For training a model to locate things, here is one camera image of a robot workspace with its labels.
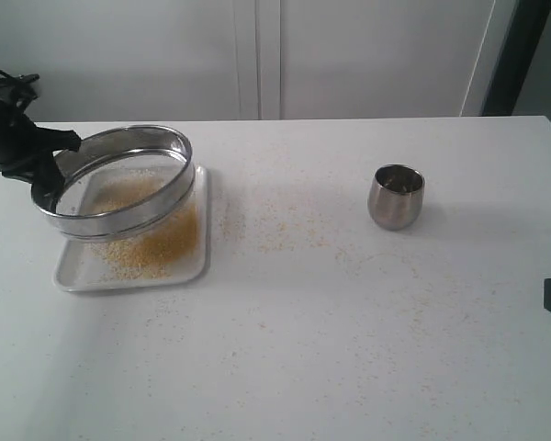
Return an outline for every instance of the white table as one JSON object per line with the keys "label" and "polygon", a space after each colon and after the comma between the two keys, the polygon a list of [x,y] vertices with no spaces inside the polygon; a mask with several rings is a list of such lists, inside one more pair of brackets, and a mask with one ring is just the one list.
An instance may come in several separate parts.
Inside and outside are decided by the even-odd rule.
{"label": "white table", "polygon": [[[1,441],[551,440],[546,119],[163,124],[211,173],[182,287],[58,291],[0,176]],[[427,179],[405,232],[366,211],[387,163]]]}

